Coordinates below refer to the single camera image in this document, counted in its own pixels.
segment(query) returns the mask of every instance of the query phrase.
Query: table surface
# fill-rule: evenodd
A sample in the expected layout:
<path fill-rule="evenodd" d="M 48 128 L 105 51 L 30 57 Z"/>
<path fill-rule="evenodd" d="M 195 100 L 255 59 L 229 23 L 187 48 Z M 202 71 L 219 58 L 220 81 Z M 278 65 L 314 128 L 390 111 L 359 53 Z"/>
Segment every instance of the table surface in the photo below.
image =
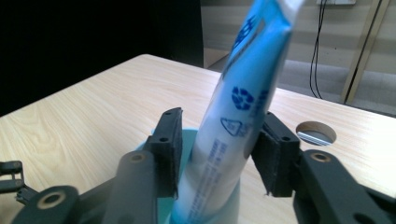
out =
<path fill-rule="evenodd" d="M 144 142 L 162 112 L 183 109 L 183 127 L 199 127 L 219 73 L 141 55 L 0 118 L 0 161 L 23 162 L 25 182 L 43 189 L 71 185 L 80 193 L 113 177 L 122 155 Z M 396 196 L 396 119 L 281 89 L 270 111 L 292 131 L 304 121 L 332 127 L 326 147 L 355 179 Z M 241 176 L 239 223 L 297 223 L 292 199 L 265 190 L 251 159 Z M 21 210 L 0 196 L 0 223 Z"/>

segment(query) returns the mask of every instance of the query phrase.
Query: toothpaste tube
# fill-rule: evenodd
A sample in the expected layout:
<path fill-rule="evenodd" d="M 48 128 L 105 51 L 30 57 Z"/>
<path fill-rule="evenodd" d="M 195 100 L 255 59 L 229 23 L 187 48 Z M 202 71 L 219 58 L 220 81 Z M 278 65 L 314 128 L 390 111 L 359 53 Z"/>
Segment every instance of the toothpaste tube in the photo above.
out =
<path fill-rule="evenodd" d="M 253 149 L 304 0 L 256 0 L 234 42 L 178 184 L 171 223 L 207 223 Z"/>

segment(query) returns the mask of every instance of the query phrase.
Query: black curtain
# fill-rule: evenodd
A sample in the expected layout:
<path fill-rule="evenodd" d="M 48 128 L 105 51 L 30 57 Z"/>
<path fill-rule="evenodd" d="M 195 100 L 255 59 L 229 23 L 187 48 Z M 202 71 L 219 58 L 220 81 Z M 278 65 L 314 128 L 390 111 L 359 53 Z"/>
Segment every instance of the black curtain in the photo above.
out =
<path fill-rule="evenodd" d="M 143 53 L 202 67 L 200 2 L 0 0 L 0 116 Z"/>

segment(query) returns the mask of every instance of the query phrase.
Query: black cable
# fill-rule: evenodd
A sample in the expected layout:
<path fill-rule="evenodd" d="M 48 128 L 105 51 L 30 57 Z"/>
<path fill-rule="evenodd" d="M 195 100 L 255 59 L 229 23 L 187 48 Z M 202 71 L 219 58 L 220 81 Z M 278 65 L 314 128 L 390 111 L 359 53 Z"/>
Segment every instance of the black cable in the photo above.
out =
<path fill-rule="evenodd" d="M 327 5 L 327 0 L 321 0 L 320 1 L 320 8 L 319 8 L 319 20 L 318 20 L 318 34 L 317 34 L 317 39 L 315 42 L 315 47 L 314 47 L 314 55 L 312 56 L 312 61 L 311 61 L 311 69 L 310 69 L 310 74 L 309 74 L 309 87 L 314 94 L 316 98 L 322 99 L 320 92 L 318 90 L 318 49 L 319 49 L 319 36 L 320 36 L 320 31 L 323 23 L 323 16 L 324 16 L 324 10 Z M 312 88 L 312 69 L 313 69 L 313 63 L 315 61 L 315 74 L 314 74 L 314 82 L 315 82 L 315 88 L 316 92 L 318 95 L 315 94 L 313 88 Z"/>

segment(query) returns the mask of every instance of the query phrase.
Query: recycling symbol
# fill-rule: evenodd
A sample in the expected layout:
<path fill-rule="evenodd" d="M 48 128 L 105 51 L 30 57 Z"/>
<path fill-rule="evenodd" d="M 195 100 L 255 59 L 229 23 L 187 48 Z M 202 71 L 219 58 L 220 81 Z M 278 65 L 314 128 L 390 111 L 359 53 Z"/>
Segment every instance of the recycling symbol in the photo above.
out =
<path fill-rule="evenodd" d="M 247 90 L 237 87 L 233 88 L 233 103 L 237 109 L 249 110 L 253 101 L 253 96 Z"/>

